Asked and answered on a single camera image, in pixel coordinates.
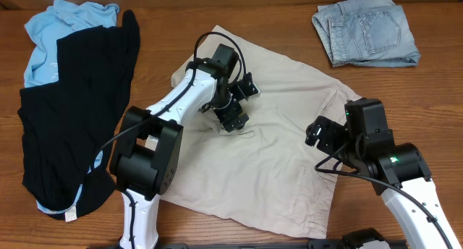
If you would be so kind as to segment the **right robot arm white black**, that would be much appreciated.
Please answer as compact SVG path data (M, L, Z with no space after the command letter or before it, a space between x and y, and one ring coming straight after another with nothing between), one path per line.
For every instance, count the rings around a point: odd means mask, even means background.
M460 248L441 207L436 185L418 148L394 142L381 101L361 98L344 106L346 123L318 116L306 129L305 143L327 157L319 173L370 182L402 228L404 242L386 242L374 229L351 232L338 248Z

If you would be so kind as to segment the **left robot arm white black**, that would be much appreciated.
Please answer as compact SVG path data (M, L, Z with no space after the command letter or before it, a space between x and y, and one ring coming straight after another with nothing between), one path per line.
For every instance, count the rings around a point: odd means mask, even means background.
M189 62L184 79L161 101L127 110L110 163L124 201L118 248L156 247L158 205L176 174L185 122L208 106L224 130L241 130L249 117L239 102L259 95L241 49L220 44L211 58Z

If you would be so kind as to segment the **beige shorts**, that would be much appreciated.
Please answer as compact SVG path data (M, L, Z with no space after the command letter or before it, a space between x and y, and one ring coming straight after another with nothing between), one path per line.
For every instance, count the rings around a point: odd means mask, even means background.
M184 127L177 173L164 201L291 237L325 238L336 177L315 171L326 155L305 144L318 116L344 124L344 105L357 94L341 81L217 26L198 49L241 48L261 90L244 101L249 120L227 132L211 111Z

